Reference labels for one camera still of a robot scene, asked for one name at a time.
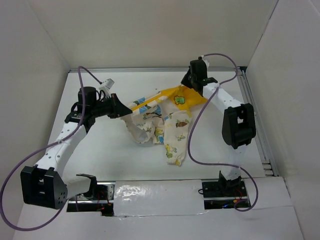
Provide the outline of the yellow and cream baby jacket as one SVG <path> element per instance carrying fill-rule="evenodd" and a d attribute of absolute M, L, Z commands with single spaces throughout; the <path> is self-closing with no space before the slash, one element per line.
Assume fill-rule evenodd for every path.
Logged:
<path fill-rule="evenodd" d="M 136 143 L 163 145 L 166 162 L 180 166 L 186 156 L 191 108 L 206 101 L 194 89 L 179 85 L 129 103 L 132 113 L 121 120 Z"/>

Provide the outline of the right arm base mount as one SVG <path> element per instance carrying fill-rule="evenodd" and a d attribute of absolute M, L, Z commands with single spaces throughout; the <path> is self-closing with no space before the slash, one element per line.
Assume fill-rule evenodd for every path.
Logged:
<path fill-rule="evenodd" d="M 233 209 L 251 207 L 244 181 L 239 176 L 234 180 L 227 180 L 219 172 L 218 180 L 205 180 L 198 193 L 203 196 L 204 209 Z"/>

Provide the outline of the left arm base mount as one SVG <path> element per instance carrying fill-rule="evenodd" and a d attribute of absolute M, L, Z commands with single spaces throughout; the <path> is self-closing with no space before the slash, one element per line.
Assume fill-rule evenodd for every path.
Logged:
<path fill-rule="evenodd" d="M 80 173 L 66 182 L 69 213 L 97 212 L 105 217 L 114 215 L 114 181 L 98 181 L 94 175 Z"/>

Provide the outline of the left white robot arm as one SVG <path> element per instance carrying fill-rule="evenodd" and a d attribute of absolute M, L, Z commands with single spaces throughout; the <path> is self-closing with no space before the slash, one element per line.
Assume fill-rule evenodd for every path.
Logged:
<path fill-rule="evenodd" d="M 26 204 L 58 210 L 76 195 L 82 194 L 92 200 L 99 193 L 94 175 L 78 173 L 66 180 L 62 178 L 64 169 L 96 118 L 108 116 L 116 119 L 130 115 L 132 110 L 121 103 L 115 93 L 99 99 L 99 93 L 92 86 L 80 88 L 77 97 L 55 142 L 49 145 L 45 155 L 34 166 L 25 166 L 20 172 Z"/>

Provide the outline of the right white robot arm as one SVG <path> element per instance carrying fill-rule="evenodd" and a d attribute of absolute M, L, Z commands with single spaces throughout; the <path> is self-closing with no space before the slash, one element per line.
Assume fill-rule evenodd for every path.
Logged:
<path fill-rule="evenodd" d="M 187 153 L 192 161 L 199 165 L 209 166 L 195 160 L 191 155 L 191 140 L 205 108 L 214 104 L 223 114 L 222 120 L 222 139 L 231 147 L 227 163 L 212 163 L 212 166 L 221 166 L 218 177 L 218 190 L 223 196 L 230 196 L 240 185 L 241 168 L 240 161 L 244 158 L 247 146 L 256 137 L 256 123 L 254 108 L 250 103 L 242 103 L 227 93 L 222 85 L 234 80 L 238 76 L 235 72 L 233 78 L 218 82 L 213 77 L 208 77 L 209 62 L 200 57 L 189 63 L 188 71 L 183 77 L 182 85 L 195 90 L 201 97 L 207 99 L 203 108 L 200 110 L 188 137 Z"/>

